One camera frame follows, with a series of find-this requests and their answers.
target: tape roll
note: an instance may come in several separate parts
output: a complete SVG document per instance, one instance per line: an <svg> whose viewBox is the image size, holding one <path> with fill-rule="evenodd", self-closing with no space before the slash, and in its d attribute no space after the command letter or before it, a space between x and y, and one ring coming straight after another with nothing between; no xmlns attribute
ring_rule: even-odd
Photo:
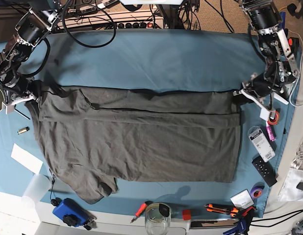
<svg viewBox="0 0 303 235"><path fill-rule="evenodd" d="M278 121L279 121L279 119L280 119L280 114L278 113L278 111L276 110L275 111L275 119L274 120L272 120L272 119L268 119L268 123L270 124L270 125L277 125L278 124Z"/></svg>
<svg viewBox="0 0 303 235"><path fill-rule="evenodd" d="M259 198L263 194L263 188L260 186L253 187L251 189L251 197L252 199Z"/></svg>

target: white card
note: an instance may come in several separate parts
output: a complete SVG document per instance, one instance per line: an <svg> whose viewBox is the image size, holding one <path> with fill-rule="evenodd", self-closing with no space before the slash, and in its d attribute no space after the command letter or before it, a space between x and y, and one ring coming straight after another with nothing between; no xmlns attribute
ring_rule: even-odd
<svg viewBox="0 0 303 235"><path fill-rule="evenodd" d="M230 198L234 206L238 209L246 209L254 205L254 201L251 198L249 191L246 189L241 193Z"/></svg>
<svg viewBox="0 0 303 235"><path fill-rule="evenodd" d="M30 154L26 150L20 148L16 144L13 145L11 158L16 160L18 163L22 164L35 174L39 174L39 171L43 165L43 161L36 158L34 155Z"/></svg>

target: shirt sleeve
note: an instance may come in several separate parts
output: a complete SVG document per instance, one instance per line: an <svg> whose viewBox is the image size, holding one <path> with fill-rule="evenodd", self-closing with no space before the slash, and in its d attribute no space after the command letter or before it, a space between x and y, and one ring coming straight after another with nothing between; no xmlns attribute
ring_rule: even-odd
<svg viewBox="0 0 303 235"><path fill-rule="evenodd" d="M80 165L60 169L57 177L88 204L94 204L118 190L114 177L102 175L96 170Z"/></svg>

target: white label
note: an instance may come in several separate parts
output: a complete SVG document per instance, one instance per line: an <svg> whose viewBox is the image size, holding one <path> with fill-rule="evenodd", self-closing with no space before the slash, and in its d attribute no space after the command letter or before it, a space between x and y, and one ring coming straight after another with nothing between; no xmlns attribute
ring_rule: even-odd
<svg viewBox="0 0 303 235"><path fill-rule="evenodd" d="M20 148L16 144L13 145L11 158L16 160L18 163L22 164L35 174L39 174L39 171L43 165L43 162L40 159L36 158L34 155L30 154L26 150Z"/></svg>
<svg viewBox="0 0 303 235"><path fill-rule="evenodd" d="M257 130L251 133L249 137L264 162L268 162L275 156L273 148L271 148L268 140L260 128L257 128Z"/></svg>
<svg viewBox="0 0 303 235"><path fill-rule="evenodd" d="M243 192L233 196L230 198L231 202L238 209L246 209L252 205L254 205L254 201L251 198L249 191L246 189Z"/></svg>

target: glass jar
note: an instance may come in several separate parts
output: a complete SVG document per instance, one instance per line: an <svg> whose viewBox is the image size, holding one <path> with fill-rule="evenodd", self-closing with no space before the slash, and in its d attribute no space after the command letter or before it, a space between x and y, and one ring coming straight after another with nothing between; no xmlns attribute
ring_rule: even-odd
<svg viewBox="0 0 303 235"><path fill-rule="evenodd" d="M161 212L162 208L165 210L169 209L169 211L167 211L167 214L166 212ZM170 222L171 208L165 203L153 203L146 208L145 228L148 235L166 235L169 231Z"/></svg>

